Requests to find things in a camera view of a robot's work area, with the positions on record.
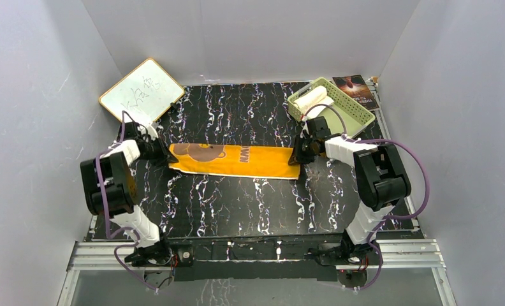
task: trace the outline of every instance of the green basket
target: green basket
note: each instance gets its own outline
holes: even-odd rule
[[[288,112],[297,121],[301,121],[303,113],[300,112],[299,108],[294,104],[294,102],[301,96],[307,94],[309,91],[317,88],[318,86],[326,87],[328,91],[328,97],[332,98],[335,102],[332,106],[344,120],[346,125],[346,134],[354,138],[359,133],[361,133],[371,122],[374,121],[374,114],[368,111],[361,104],[356,102],[353,98],[350,98],[342,90],[340,90],[333,83],[328,81],[326,78],[317,78],[312,81],[309,85],[296,91],[290,97],[288,97]],[[333,134],[342,133],[342,124],[337,115],[335,115],[331,110],[324,109],[318,116],[322,116],[326,119],[328,127]]]

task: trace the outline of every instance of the whiteboard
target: whiteboard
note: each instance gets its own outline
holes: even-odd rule
[[[126,110],[133,118],[156,121],[185,91],[154,59],[146,59],[106,91],[99,102],[121,121]]]

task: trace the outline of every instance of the marble tabletop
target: marble tabletop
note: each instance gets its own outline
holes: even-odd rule
[[[299,128],[286,98],[306,84],[186,87],[178,109],[164,114],[157,130],[167,144],[290,147]],[[358,137],[382,138],[378,121]],[[353,169],[321,157],[305,165],[298,180],[189,175],[145,161],[131,169],[144,192],[141,208],[170,238],[342,233],[360,201]],[[394,213],[408,210],[400,205]],[[103,222],[97,219],[87,240],[105,240]],[[411,228],[410,221],[389,222],[383,230]]]

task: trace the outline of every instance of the yellow cloth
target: yellow cloth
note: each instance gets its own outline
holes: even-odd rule
[[[299,165],[288,165],[292,148],[173,143],[170,152],[179,160],[170,168],[184,173],[290,180],[300,175]]]

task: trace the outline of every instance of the book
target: book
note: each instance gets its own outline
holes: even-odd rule
[[[368,110],[379,108],[361,75],[333,78],[336,86]]]

